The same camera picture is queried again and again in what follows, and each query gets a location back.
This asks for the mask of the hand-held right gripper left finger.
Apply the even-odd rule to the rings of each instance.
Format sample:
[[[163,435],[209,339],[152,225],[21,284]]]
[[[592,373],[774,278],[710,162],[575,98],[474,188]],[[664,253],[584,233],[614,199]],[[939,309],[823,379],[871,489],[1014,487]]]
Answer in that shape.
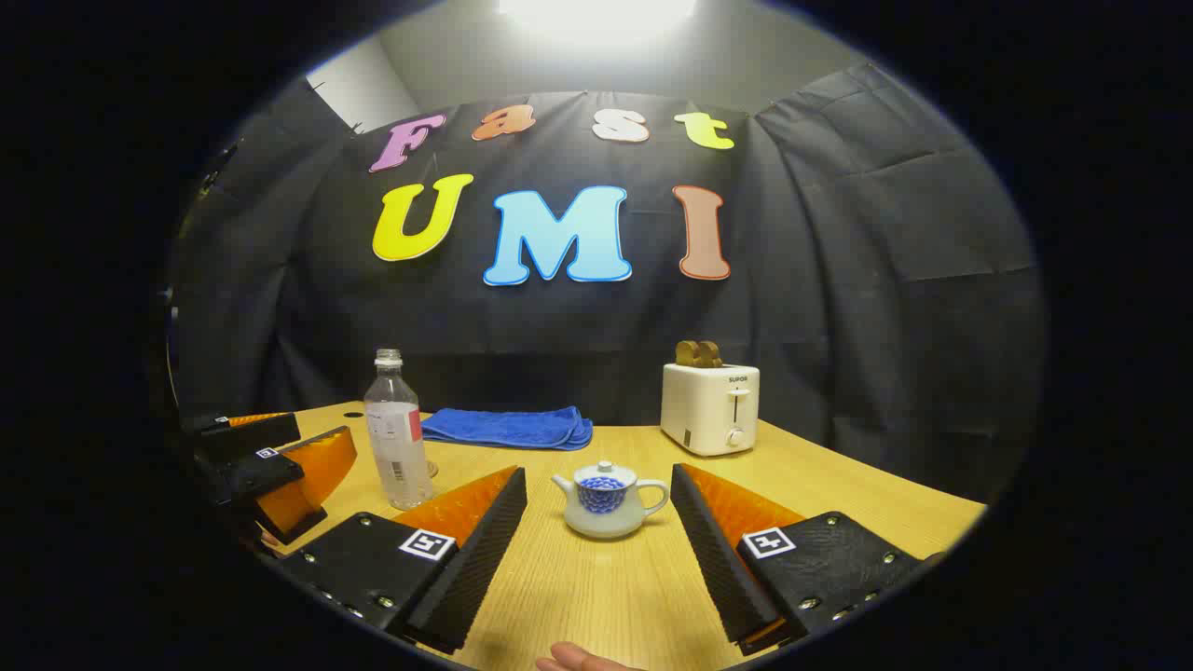
[[[282,572],[388,636],[450,655],[466,642],[526,501],[526,470],[511,466],[392,518],[350,515],[282,559]]]

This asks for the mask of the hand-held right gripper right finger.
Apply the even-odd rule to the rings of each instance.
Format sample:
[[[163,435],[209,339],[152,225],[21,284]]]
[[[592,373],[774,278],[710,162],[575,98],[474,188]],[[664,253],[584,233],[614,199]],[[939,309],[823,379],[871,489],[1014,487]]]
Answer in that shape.
[[[670,500],[730,642],[750,654],[818,636],[933,568],[849,515],[797,515],[758,492],[676,463]]]

